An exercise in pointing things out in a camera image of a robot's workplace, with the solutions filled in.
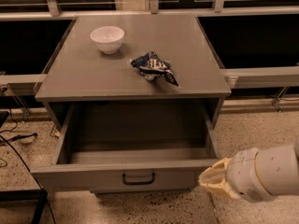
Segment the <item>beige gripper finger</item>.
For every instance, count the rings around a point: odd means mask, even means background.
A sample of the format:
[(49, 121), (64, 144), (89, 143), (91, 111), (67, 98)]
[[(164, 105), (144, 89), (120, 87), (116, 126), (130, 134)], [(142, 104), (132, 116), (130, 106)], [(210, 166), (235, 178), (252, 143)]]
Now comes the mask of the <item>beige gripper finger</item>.
[(218, 195), (226, 199), (240, 198), (225, 178), (222, 178), (220, 182), (213, 183), (211, 180), (204, 179), (200, 176), (198, 182), (201, 187), (211, 194)]
[(220, 161), (217, 161), (211, 167), (207, 168), (203, 173), (201, 173), (201, 178), (203, 180), (223, 179), (227, 172), (230, 161), (231, 158), (224, 158)]

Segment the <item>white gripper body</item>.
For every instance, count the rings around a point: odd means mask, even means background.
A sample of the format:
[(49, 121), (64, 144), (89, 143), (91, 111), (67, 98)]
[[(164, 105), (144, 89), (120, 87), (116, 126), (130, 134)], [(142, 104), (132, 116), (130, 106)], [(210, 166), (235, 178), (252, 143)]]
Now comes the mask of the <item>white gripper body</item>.
[(251, 203), (270, 202), (275, 199), (262, 185), (259, 179), (255, 158), (258, 148), (251, 148), (236, 153), (228, 165), (226, 178), (233, 191)]

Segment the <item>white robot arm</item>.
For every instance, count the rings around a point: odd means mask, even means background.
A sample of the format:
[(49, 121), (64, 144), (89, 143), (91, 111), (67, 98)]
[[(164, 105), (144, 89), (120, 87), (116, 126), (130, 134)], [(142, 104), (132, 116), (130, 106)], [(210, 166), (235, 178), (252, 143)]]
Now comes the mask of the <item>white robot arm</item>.
[(210, 193), (251, 203), (299, 194), (299, 139), (288, 146), (237, 152), (199, 175), (199, 185)]

